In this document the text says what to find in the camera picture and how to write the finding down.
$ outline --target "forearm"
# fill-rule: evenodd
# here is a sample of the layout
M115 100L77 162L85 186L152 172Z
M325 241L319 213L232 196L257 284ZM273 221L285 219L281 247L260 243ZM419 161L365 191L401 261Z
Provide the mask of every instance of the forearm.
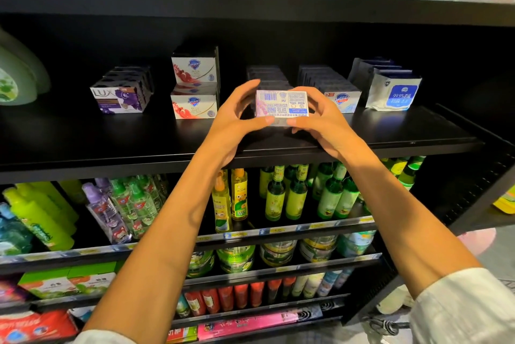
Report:
M407 191L357 136L341 152L411 295L450 273L480 267L477 259Z
M85 330L118 332L138 344L165 341L218 167L203 148L195 154Z

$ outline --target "white sleeve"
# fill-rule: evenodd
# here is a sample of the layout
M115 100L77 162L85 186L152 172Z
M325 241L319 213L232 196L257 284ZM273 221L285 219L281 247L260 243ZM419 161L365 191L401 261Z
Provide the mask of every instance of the white sleeve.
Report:
M136 344L131 339L112 331L91 329L77 336L73 344Z
M515 343L515 295L485 268L454 272L422 291L410 325L420 344Z

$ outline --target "barcode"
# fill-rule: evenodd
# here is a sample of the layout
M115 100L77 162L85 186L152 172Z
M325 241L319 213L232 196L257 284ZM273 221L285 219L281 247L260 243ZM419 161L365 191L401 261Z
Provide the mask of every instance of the barcode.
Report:
M259 100L277 100L277 93L260 93Z

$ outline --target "person's right hand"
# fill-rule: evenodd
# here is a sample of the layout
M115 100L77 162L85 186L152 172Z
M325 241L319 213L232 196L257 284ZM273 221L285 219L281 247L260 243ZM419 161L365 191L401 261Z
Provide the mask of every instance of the person's right hand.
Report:
M315 112L309 116L292 117L287 120L292 133L308 131L332 157L343 160L349 148L361 140L352 130L336 104L315 87L295 87L292 91L307 93L309 107Z

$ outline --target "pink object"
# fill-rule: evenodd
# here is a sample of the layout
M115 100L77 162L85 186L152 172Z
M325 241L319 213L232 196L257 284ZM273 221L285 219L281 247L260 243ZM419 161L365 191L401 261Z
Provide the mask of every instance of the pink object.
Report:
M255 316L223 322L198 325L199 341L214 337L223 337L258 329L275 327L297 322L299 316L296 312L274 313L265 316Z
M463 233L458 238L474 256L479 256L492 245L496 234L495 228L490 228Z

